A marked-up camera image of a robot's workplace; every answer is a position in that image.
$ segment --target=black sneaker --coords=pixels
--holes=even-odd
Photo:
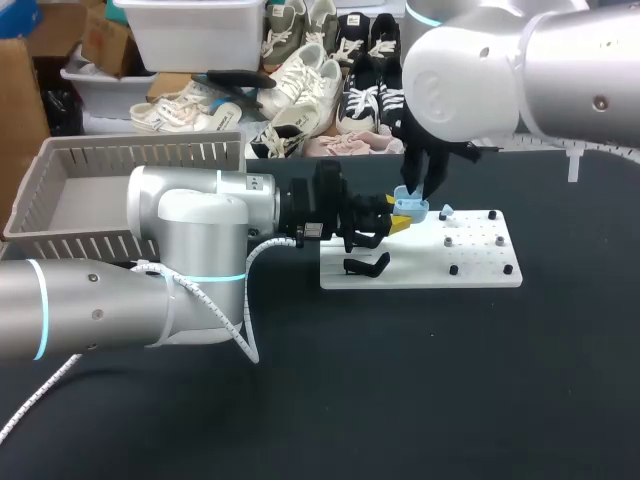
[[[390,13],[381,13],[373,22],[369,55],[381,62],[400,56],[400,26]]]
[[[309,138],[319,122],[317,107],[311,103],[285,108],[260,135],[246,144],[244,157],[286,158]]]
[[[380,135],[391,136],[391,129],[400,126],[404,90],[402,88],[402,66],[399,57],[391,57],[382,65],[380,75],[380,95],[378,106],[380,111]]]
[[[369,17],[358,12],[338,17],[336,52],[331,54],[331,58],[340,63],[343,73],[351,68],[358,55],[367,53],[369,24]]]
[[[336,128],[351,132],[375,132],[378,123],[378,69],[367,54],[360,55],[344,82],[336,114]]]

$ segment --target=robotic arm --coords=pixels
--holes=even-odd
[[[446,179],[449,155],[477,161],[481,149],[470,142],[483,137],[640,144],[640,4],[446,3],[455,15],[424,34],[404,63],[406,108],[394,134],[408,144],[409,191],[421,182],[423,152],[427,198]]]
[[[203,298],[237,330],[246,322],[248,238],[281,234],[293,240],[276,244],[302,247],[336,234],[348,251],[376,248],[411,224],[392,211],[384,195],[352,195],[333,161],[319,162],[311,180],[294,179],[288,192],[271,175],[138,167],[127,192],[129,228],[140,240],[156,241],[161,262],[201,294],[166,274],[140,275],[93,260],[2,262],[0,358],[236,338]],[[345,261],[354,273],[371,268]]]

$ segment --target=cardboard box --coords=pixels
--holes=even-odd
[[[49,137],[40,91],[71,89],[60,68],[80,43],[86,20],[87,8],[80,4],[40,9],[42,21],[26,39],[0,40],[0,232],[22,177]]]
[[[104,18],[105,6],[90,8],[82,36],[82,56],[114,77],[124,77],[133,66],[138,49],[129,27]]]
[[[0,232],[22,177],[49,137],[33,65],[22,39],[0,40]]]
[[[60,77],[60,69],[80,43],[87,9],[73,3],[43,4],[40,9],[42,22],[26,39],[38,84],[41,90],[71,91],[71,84]]]
[[[179,92],[191,81],[191,73],[158,73],[147,92],[147,101],[155,102],[160,95]]]

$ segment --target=white pegboard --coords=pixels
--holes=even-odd
[[[375,250],[344,251],[341,238],[320,246],[320,285],[327,290],[416,289],[416,288],[515,288],[522,284],[522,272],[502,212],[495,220],[489,210],[457,211],[446,221],[439,212],[403,232],[385,238]],[[445,246],[449,237],[453,246]],[[504,238],[498,246],[496,239]],[[346,275],[342,262],[355,258],[375,263],[389,252],[391,263],[378,278]],[[458,274],[449,273],[452,265]],[[511,275],[504,267],[511,265]]]

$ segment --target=white storage bin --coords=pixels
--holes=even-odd
[[[82,63],[71,61],[60,70],[65,80],[71,81],[84,109],[92,117],[129,119],[129,108],[147,101],[147,92],[156,75],[150,77],[122,77],[86,75],[78,72]]]
[[[264,0],[114,0],[152,72],[252,70],[260,65]]]

